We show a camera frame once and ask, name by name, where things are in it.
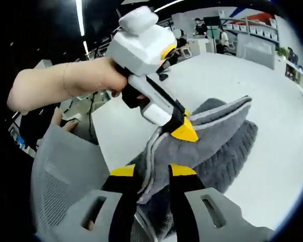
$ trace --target gray cloth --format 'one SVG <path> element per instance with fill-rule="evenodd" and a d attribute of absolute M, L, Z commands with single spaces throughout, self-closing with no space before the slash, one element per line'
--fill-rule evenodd
<path fill-rule="evenodd" d="M 219 117 L 219 120 L 222 120 L 222 118 L 225 117 L 225 112 L 222 108 L 228 110 L 229 113 L 229 111 L 234 110 L 233 107 L 242 106 L 248 102 L 249 99 L 245 98 L 234 102 L 232 106 L 227 106 L 221 100 L 212 98 L 201 105 L 193 114 L 204 113 L 207 110 L 210 110 L 210 112 L 206 112 L 206 117 L 203 117 L 202 119 L 213 122 L 217 120 L 215 119 L 216 117 Z M 192 115 L 193 124 L 202 124 L 199 122 L 200 116 L 204 115 L 199 115 L 199 117 Z M 205 187 L 214 187 L 220 192 L 225 192 L 227 190 L 242 169 L 251 147 L 255 142 L 257 130 L 258 128 L 255 124 L 247 120 L 243 121 L 232 137 L 230 137 L 212 156 L 207 159 L 205 158 L 197 165 L 197 162 L 192 164 L 193 166 L 191 167 L 197 172 L 198 177 Z M 146 153 L 147 151 L 144 150 L 144 152 L 134 161 L 142 160 Z M 164 167 L 164 170 L 168 174 L 168 168 Z M 146 204 L 140 204 L 141 211 L 145 214 L 145 217 L 148 218 L 149 224 L 151 224 L 149 230 L 155 231 L 158 239 L 163 239 L 175 232 L 169 206 L 168 185 L 154 194 Z"/>
<path fill-rule="evenodd" d="M 199 137 L 195 143 L 178 140 L 168 133 L 161 134 L 158 128 L 143 154 L 131 162 L 145 178 L 139 203 L 148 202 L 152 195 L 168 185 L 170 163 L 194 168 L 214 155 L 240 128 L 250 105 L 248 96 L 210 110 L 206 110 L 207 103 L 201 105 L 199 113 L 189 117 Z"/>

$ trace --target mesh backrest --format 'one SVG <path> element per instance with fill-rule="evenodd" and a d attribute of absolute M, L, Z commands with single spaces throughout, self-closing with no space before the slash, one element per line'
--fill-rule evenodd
<path fill-rule="evenodd" d="M 109 170 L 99 146 L 51 125 L 37 151 L 31 176 L 37 234 L 54 241 L 53 227 L 92 189 L 100 189 Z"/>

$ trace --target potted plant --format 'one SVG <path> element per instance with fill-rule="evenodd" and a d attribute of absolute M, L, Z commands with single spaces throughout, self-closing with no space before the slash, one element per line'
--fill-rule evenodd
<path fill-rule="evenodd" d="M 276 47 L 276 52 L 277 54 L 282 57 L 283 59 L 288 59 L 289 56 L 289 51 L 288 49 L 284 48 L 284 47 Z"/>

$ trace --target ceiling light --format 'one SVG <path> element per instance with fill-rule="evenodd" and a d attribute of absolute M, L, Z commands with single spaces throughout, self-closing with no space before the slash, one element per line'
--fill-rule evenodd
<path fill-rule="evenodd" d="M 83 45 L 84 45 L 85 53 L 86 53 L 86 55 L 88 55 L 88 54 L 89 54 L 89 51 L 88 51 L 88 49 L 87 49 L 86 41 L 83 42 Z"/>
<path fill-rule="evenodd" d="M 162 7 L 160 7 L 159 9 L 156 9 L 156 10 L 154 11 L 154 13 L 157 13 L 158 11 L 160 11 L 160 10 L 162 10 L 162 9 L 164 9 L 164 8 L 167 8 L 167 7 L 169 7 L 169 6 L 173 5 L 173 4 L 176 4 L 176 3 L 179 3 L 179 2 L 182 2 L 182 1 L 184 1 L 184 0 L 176 0 L 176 1 L 173 1 L 173 2 L 171 2 L 171 3 L 169 3 L 169 4 L 166 4 L 166 5 L 162 6 Z"/>
<path fill-rule="evenodd" d="M 81 36 L 84 36 L 82 0 L 76 0 L 77 19 L 79 21 Z"/>

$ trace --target yellow ring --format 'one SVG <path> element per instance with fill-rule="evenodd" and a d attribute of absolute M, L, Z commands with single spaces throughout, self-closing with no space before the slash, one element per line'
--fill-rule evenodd
<path fill-rule="evenodd" d="M 164 50 L 161 59 L 166 59 L 167 54 L 168 54 L 169 52 L 171 52 L 171 51 L 172 51 L 173 49 L 175 49 L 175 48 L 176 48 L 176 44 L 171 44 L 170 46 L 168 46 L 168 47 Z"/>

